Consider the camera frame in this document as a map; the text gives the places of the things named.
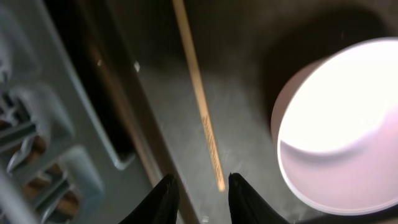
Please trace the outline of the white bowl with food residue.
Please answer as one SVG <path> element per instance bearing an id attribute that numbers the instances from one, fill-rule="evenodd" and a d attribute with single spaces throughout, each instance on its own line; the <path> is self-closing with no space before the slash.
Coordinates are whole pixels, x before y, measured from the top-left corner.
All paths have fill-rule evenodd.
<path id="1" fill-rule="evenodd" d="M 397 39 L 351 45 L 296 72 L 272 110 L 283 180 L 334 215 L 397 205 Z"/>

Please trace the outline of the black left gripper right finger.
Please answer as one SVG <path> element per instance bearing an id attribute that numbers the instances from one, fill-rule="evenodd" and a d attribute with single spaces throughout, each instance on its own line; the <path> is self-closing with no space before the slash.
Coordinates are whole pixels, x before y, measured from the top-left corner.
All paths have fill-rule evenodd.
<path id="1" fill-rule="evenodd" d="M 239 173 L 228 177 L 232 224 L 289 224 Z"/>

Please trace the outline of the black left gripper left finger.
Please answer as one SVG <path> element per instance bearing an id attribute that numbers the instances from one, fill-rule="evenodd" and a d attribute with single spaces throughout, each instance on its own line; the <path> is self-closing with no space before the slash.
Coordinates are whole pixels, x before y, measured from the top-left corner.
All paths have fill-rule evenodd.
<path id="1" fill-rule="evenodd" d="M 176 178 L 167 174 L 119 224 L 176 224 L 179 203 Z"/>

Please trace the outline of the wooden chopstick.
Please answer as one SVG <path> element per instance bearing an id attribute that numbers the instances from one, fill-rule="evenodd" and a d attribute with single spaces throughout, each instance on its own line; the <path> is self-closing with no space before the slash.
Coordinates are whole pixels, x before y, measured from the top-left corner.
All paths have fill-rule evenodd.
<path id="1" fill-rule="evenodd" d="M 188 21 L 187 12 L 185 9 L 185 3 L 184 0 L 172 0 L 172 4 L 174 7 L 175 17 L 177 19 L 178 29 L 180 32 L 182 45 L 187 60 L 188 70 L 190 72 L 193 91 L 195 93 L 195 98 L 200 113 L 201 123 L 206 137 L 206 143 L 211 157 L 211 163 L 215 174 L 217 188 L 220 192 L 224 192 L 226 190 L 226 183 L 224 180 L 210 113 L 206 102 L 205 91 L 201 79 L 201 72 L 197 60 L 195 46 L 193 43 L 193 37 Z"/>

